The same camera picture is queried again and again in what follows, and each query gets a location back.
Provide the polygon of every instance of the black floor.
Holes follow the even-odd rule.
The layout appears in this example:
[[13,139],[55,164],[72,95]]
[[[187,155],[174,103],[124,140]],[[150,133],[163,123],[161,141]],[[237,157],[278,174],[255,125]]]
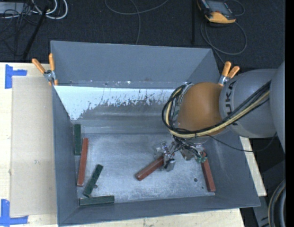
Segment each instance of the black floor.
[[[33,8],[31,0],[3,1],[25,2]],[[55,5],[53,1],[34,1],[41,10]],[[223,27],[209,26],[192,1],[195,0],[66,0],[67,16],[46,17],[40,27],[41,15],[36,13],[15,18],[3,18],[0,14],[0,61],[30,62],[37,58],[48,63],[51,40],[212,46],[220,72],[224,61],[240,66],[239,73],[277,69],[285,61],[285,0],[219,0],[226,1],[237,19],[237,23]],[[58,9],[49,16],[60,17],[66,11],[63,0],[57,2]],[[254,150],[264,147],[268,140],[251,139],[251,143]],[[262,175],[285,159],[278,139],[255,156]],[[271,180],[269,175],[264,178],[269,196],[284,176],[279,173],[277,179]],[[257,226],[252,209],[241,212],[246,227]]]

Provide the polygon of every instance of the white cable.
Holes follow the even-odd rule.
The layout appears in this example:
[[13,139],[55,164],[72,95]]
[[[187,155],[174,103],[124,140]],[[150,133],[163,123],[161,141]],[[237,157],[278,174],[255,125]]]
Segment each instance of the white cable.
[[[34,8],[38,11],[38,12],[36,12],[36,11],[32,11],[32,12],[38,13],[38,14],[42,14],[42,11],[37,7],[37,5],[35,4],[34,0],[31,0],[31,1],[34,4]],[[60,16],[60,17],[52,17],[52,16],[49,15],[49,14],[55,12],[56,9],[57,9],[57,1],[54,0],[54,2],[55,2],[55,8],[52,11],[47,12],[46,13],[46,17],[47,18],[50,18],[50,19],[62,19],[64,17],[66,17],[67,14],[68,14],[68,4],[67,4],[67,1],[66,0],[63,0],[66,10],[65,10],[65,13],[62,16]]]
[[[34,11],[34,10],[32,10],[31,12],[33,12],[33,13],[37,13],[37,14],[42,14],[43,12],[38,8],[38,6],[35,4],[35,1],[34,0],[31,0],[32,1],[32,3],[34,4],[34,8],[37,10],[37,12],[36,11]],[[55,11],[56,11],[56,9],[57,9],[57,0],[54,0],[54,2],[55,2],[55,7],[54,7],[54,9],[52,10],[52,11],[49,11],[49,12],[47,12],[46,14],[51,14],[51,13],[54,13]]]

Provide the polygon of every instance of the gray bin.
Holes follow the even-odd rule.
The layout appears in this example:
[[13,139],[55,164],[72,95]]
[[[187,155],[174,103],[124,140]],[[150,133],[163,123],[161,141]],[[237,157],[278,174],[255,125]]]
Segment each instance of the gray bin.
[[[185,82],[218,82],[211,49],[51,41],[55,73],[53,132],[60,226],[259,206],[244,152],[213,139],[205,143],[216,191],[208,192],[201,166],[176,152],[170,172],[142,181],[134,174],[154,160],[154,149],[172,136],[161,121],[171,92]],[[95,166],[103,171],[92,196],[115,203],[80,206],[79,156],[73,125],[89,138],[85,184]],[[219,140],[242,149],[226,130]]]

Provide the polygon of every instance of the wooden table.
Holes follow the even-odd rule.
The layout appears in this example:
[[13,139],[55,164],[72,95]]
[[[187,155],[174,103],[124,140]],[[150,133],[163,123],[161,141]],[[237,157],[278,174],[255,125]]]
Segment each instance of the wooden table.
[[[8,64],[13,70],[27,70],[26,76],[13,76],[12,88],[5,89],[5,66]],[[46,70],[49,64],[43,64]],[[17,217],[22,214],[29,215],[28,223],[20,226],[57,226],[56,224],[56,200],[54,186],[54,161],[52,129],[52,102],[48,100],[51,87],[43,75],[31,63],[4,63],[0,62],[0,200],[10,201],[10,216]],[[20,109],[16,103],[24,103],[24,118],[19,117]],[[44,103],[43,113],[37,112],[32,104]],[[28,127],[28,135],[43,135],[43,137],[19,138],[18,129],[22,121],[22,127]],[[243,147],[251,150],[249,139],[241,138]],[[43,153],[42,159],[36,156]],[[254,154],[246,152],[249,167],[259,196],[266,196]],[[34,181],[28,183],[28,178],[34,174]],[[181,214],[157,218],[132,219],[127,221],[114,221],[99,224],[85,225],[89,227],[244,227],[239,209],[208,211],[192,214]]]

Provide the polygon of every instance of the orange object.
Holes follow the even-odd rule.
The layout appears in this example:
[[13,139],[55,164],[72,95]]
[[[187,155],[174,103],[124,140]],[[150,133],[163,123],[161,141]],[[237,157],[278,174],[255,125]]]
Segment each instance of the orange object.
[[223,67],[223,72],[222,72],[222,75],[224,77],[226,77],[228,75],[230,68],[231,68],[231,62],[226,61],[226,63],[224,64],[224,67]]
[[84,185],[84,181],[85,181],[87,155],[88,155],[88,144],[89,144],[89,139],[83,138],[82,148],[81,148],[81,156],[80,156],[80,168],[79,168],[79,175],[78,175],[78,180],[77,180],[78,187],[82,187]]
[[[51,71],[55,70],[55,64],[54,64],[54,59],[53,59],[53,54],[49,54],[49,63],[50,63],[50,69]],[[54,80],[54,85],[58,85],[58,79]]]
[[[219,96],[222,88],[213,82],[200,82],[193,85],[183,96],[177,127],[196,131],[218,124],[222,120],[219,113]],[[222,130],[224,128],[210,135],[215,135]]]
[[163,156],[157,158],[155,161],[147,165],[143,170],[135,174],[135,177],[137,180],[141,181],[142,179],[145,179],[147,176],[149,176],[156,169],[160,168],[162,165],[164,165]]
[[228,76],[230,68],[231,68],[231,62],[226,61],[226,63],[224,64],[224,67],[223,67],[223,72],[222,72],[221,77],[219,78],[219,81],[218,81],[218,84],[220,86],[223,86],[223,82],[224,82],[225,78]]
[[234,66],[232,68],[232,70],[229,72],[229,74],[227,75],[227,77],[229,79],[233,78],[239,70],[240,70],[240,67],[239,66]]
[[39,63],[39,61],[35,58],[32,59],[32,63],[35,64],[36,68],[41,72],[44,73],[46,70],[45,68],[42,66],[41,63]]
[[203,162],[201,164],[202,164],[202,169],[203,169],[207,189],[209,192],[215,192],[216,187],[215,187],[214,179],[213,179],[212,172],[210,169],[209,160],[206,159],[205,162]]

